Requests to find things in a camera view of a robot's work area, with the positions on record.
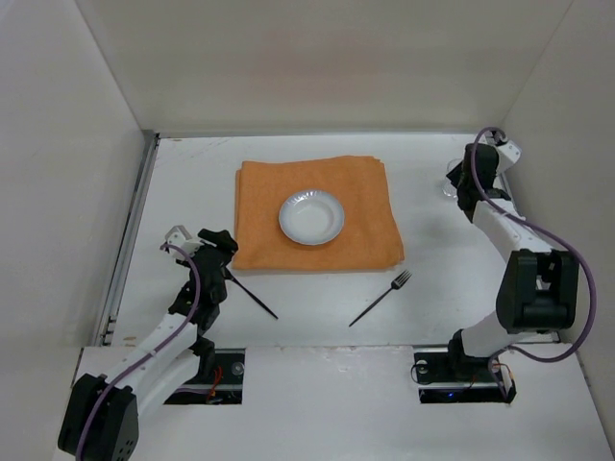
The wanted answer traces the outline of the clear plastic cup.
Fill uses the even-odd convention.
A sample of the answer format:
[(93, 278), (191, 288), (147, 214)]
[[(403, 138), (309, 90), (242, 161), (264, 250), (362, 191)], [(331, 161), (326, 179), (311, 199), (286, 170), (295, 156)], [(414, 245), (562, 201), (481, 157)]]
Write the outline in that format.
[(441, 184), (443, 195), (448, 199), (456, 198), (456, 186), (448, 178), (448, 174), (453, 172), (455, 168), (462, 162), (461, 158), (454, 158), (447, 163), (445, 178)]

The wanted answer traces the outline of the black plastic knife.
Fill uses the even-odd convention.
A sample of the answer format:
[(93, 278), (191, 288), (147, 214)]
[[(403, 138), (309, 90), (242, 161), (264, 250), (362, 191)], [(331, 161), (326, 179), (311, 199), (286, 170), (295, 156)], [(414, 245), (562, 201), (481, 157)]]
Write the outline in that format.
[(279, 316), (267, 305), (265, 304), (259, 297), (257, 297), (252, 291), (250, 291), (246, 286), (244, 286), (238, 278), (231, 273), (229, 269), (225, 270), (225, 279), (231, 281), (236, 286), (238, 286), (244, 293), (250, 297), (259, 307), (261, 307), (265, 312), (267, 312), (270, 316), (272, 316), (275, 320), (279, 319)]

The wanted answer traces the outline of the white paper plate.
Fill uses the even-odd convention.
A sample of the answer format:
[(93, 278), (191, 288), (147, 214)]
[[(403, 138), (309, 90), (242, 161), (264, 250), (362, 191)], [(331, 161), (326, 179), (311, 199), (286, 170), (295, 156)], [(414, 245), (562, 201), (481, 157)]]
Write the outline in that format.
[(307, 189), (292, 194), (282, 204), (278, 221), (283, 234), (304, 246), (332, 242), (345, 224), (345, 210), (331, 194)]

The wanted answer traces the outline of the orange cloth placemat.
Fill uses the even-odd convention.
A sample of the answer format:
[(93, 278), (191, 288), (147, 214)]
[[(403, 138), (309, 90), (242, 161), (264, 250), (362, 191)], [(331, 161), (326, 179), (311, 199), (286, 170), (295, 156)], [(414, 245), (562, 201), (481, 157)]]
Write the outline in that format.
[(239, 271), (372, 271), (405, 259), (385, 166), (371, 156), (244, 161), (234, 238)]

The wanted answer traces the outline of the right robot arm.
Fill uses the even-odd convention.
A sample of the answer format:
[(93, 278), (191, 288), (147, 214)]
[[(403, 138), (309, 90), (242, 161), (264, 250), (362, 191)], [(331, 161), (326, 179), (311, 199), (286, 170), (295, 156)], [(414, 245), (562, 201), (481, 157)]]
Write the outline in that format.
[(523, 337), (567, 329), (576, 317), (577, 258), (524, 225), (510, 197), (494, 186), (501, 170), (518, 156), (510, 143), (468, 144), (461, 163), (447, 174), (458, 207), (506, 263), (495, 310), (449, 341), (449, 366), (458, 379), (487, 370), (495, 353)]

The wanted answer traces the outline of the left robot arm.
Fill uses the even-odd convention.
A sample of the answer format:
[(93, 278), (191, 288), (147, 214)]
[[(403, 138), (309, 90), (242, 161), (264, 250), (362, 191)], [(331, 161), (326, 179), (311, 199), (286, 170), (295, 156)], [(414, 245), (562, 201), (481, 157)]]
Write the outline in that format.
[(77, 460), (130, 459), (140, 422), (213, 366), (215, 347), (205, 334), (227, 298), (226, 269), (238, 245), (226, 230), (190, 236), (176, 226), (161, 248), (188, 268), (188, 280), (160, 323), (120, 362), (75, 380), (58, 448)]

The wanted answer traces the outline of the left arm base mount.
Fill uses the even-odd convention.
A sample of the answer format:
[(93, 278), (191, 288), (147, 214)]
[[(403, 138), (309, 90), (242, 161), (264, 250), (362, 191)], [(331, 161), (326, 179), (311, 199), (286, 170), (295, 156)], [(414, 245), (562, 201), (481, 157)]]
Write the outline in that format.
[(239, 405), (243, 400), (245, 376), (244, 349), (215, 351), (211, 365), (205, 371), (180, 386), (165, 405)]

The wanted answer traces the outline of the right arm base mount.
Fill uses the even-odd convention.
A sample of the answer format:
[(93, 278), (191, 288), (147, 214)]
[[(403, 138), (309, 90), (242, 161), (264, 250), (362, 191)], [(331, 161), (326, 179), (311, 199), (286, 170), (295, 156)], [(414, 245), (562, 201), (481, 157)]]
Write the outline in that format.
[(419, 348), (413, 353), (411, 378), (423, 404), (511, 404), (517, 386), (510, 368), (498, 358), (471, 359), (454, 367), (445, 347)]

